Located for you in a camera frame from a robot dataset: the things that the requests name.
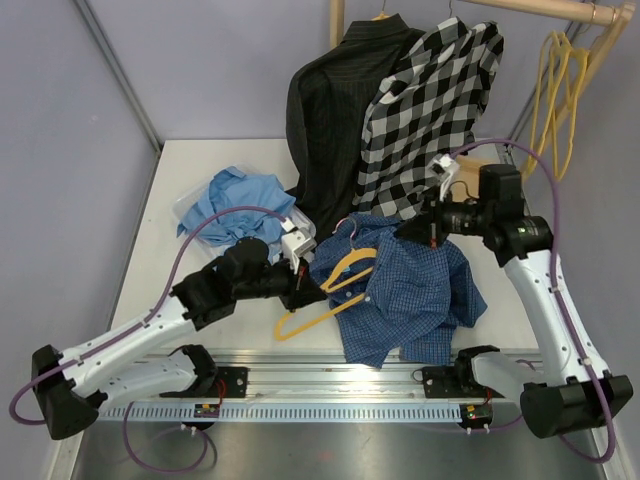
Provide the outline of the hanger of plaid shirt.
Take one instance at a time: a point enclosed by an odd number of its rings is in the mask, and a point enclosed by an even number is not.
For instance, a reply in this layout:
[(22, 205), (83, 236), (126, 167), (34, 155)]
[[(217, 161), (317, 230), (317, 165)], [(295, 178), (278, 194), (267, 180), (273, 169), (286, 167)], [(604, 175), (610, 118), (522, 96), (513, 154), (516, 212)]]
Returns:
[[(351, 234), (349, 235), (349, 245), (350, 251), (346, 254), (342, 259), (340, 259), (331, 274), (328, 276), (327, 280), (320, 285), (320, 289), (326, 295), (330, 293), (335, 293), (338, 290), (341, 290), (356, 281), (364, 279), (366, 276), (370, 275), (374, 268), (370, 266), (356, 274), (351, 275), (348, 278), (340, 279), (341, 275), (344, 274), (348, 269), (350, 269), (354, 264), (365, 260), (374, 261), (377, 258), (377, 250), (375, 248), (355, 248), (355, 235), (358, 230), (358, 223), (353, 216), (348, 216), (343, 220), (340, 220), (335, 227), (334, 232), (339, 230), (339, 227), (346, 221), (350, 221), (353, 224), (353, 229)], [(334, 317), (336, 314), (341, 313), (357, 303), (363, 301), (366, 295), (361, 293), (359, 295), (352, 295), (345, 303), (329, 310), (328, 312), (320, 315), (319, 317), (293, 329), (288, 333), (284, 333), (282, 331), (283, 327), (289, 322), (289, 320), (295, 315), (295, 311), (292, 313), (286, 313), (276, 324), (274, 328), (274, 339), (279, 342), (284, 342), (289, 340), (305, 331), (310, 330), (321, 322), (329, 319), (330, 317)]]

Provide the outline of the blue plaid shirt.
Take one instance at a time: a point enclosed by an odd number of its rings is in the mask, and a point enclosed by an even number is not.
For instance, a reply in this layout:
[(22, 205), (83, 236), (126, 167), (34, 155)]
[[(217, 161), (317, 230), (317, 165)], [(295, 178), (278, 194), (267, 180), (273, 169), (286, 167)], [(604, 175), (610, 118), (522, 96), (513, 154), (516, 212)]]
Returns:
[(469, 261), (452, 242), (431, 249), (396, 237), (394, 218), (354, 213), (320, 243), (310, 276), (322, 285), (348, 253), (373, 248), (373, 259), (345, 268), (329, 294), (347, 362), (380, 368), (398, 349), (406, 361), (446, 365), (457, 328), (472, 328), (487, 304)]

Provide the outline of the black white checkered shirt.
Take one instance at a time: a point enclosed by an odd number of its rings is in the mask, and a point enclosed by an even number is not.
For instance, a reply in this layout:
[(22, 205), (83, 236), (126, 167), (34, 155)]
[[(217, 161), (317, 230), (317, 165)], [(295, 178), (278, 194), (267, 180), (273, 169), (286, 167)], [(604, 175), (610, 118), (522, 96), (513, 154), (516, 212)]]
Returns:
[(469, 27), (457, 17), (413, 43), (365, 110), (356, 211), (401, 220), (419, 212), (435, 183), (430, 161), (473, 142), (503, 51), (496, 22)]

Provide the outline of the yellow hanger of blue shirt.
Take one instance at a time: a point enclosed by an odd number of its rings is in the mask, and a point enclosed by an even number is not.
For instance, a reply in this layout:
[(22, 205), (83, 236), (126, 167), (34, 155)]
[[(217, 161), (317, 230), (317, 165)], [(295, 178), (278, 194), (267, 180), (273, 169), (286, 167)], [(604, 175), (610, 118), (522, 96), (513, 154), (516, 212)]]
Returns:
[[(540, 51), (534, 103), (531, 120), (531, 134), (529, 149), (538, 156), (543, 154), (547, 135), (551, 134), (552, 166), (557, 180), (560, 179), (559, 158), (557, 150), (557, 115), (556, 101), (560, 87), (565, 82), (571, 43), (563, 32), (552, 31), (544, 40)], [(542, 123), (542, 130), (538, 130), (539, 114), (543, 95), (546, 95), (546, 116)]]

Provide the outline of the yellow hanger of white shirt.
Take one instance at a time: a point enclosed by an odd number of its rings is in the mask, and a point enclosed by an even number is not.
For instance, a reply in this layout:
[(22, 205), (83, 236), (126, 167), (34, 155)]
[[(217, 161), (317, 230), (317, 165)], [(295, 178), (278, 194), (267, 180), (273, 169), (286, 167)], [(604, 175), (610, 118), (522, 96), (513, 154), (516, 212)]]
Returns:
[(579, 97), (580, 97), (582, 87), (584, 86), (584, 83), (585, 83), (588, 60), (589, 60), (589, 51), (587, 49), (584, 49), (581, 47), (576, 48), (571, 44), (571, 54), (569, 58), (567, 75), (565, 78), (565, 82), (560, 87), (560, 92), (557, 97), (556, 108), (555, 108), (555, 114), (557, 115), (557, 125), (558, 125), (557, 150), (558, 150), (558, 134), (560, 130), (559, 111), (561, 108), (566, 109), (567, 119), (569, 121), (567, 149), (566, 149), (565, 159), (563, 162), (560, 162), (560, 157), (558, 153), (560, 179), (559, 180), (556, 179), (557, 181), (561, 181), (563, 179), (572, 159), (576, 121), (577, 121), (578, 102), (579, 102)]

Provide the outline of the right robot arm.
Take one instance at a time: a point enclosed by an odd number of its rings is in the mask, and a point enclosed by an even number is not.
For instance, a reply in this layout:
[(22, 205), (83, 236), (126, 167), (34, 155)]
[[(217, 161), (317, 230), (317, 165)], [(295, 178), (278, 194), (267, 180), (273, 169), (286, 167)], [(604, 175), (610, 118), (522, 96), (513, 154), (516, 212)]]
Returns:
[(518, 403), (538, 438), (611, 426), (632, 398), (633, 387), (627, 376), (611, 373), (586, 333), (549, 224), (525, 212), (519, 171), (511, 165), (484, 165), (477, 198), (456, 202), (450, 187), (458, 170), (448, 156), (429, 163), (433, 184), (420, 213), (396, 235), (431, 248), (451, 234), (481, 238), (520, 297), (543, 369), (521, 366), (493, 346), (468, 348), (454, 363), (456, 389), (476, 396), (486, 388)]

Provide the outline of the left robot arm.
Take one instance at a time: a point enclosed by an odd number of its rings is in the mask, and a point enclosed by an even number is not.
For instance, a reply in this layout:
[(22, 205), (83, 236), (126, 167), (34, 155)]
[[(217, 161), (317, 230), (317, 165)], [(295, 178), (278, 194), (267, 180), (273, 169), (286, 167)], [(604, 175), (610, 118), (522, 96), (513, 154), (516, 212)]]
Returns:
[(161, 359), (142, 359), (231, 316), (239, 301), (276, 297), (294, 311), (325, 299), (306, 260), (287, 253), (271, 263), (268, 253), (263, 241), (244, 238), (170, 287), (149, 313), (63, 351), (36, 350), (33, 392), (50, 437), (74, 436), (108, 410), (154, 395), (208, 396), (217, 366), (205, 347), (188, 344)]

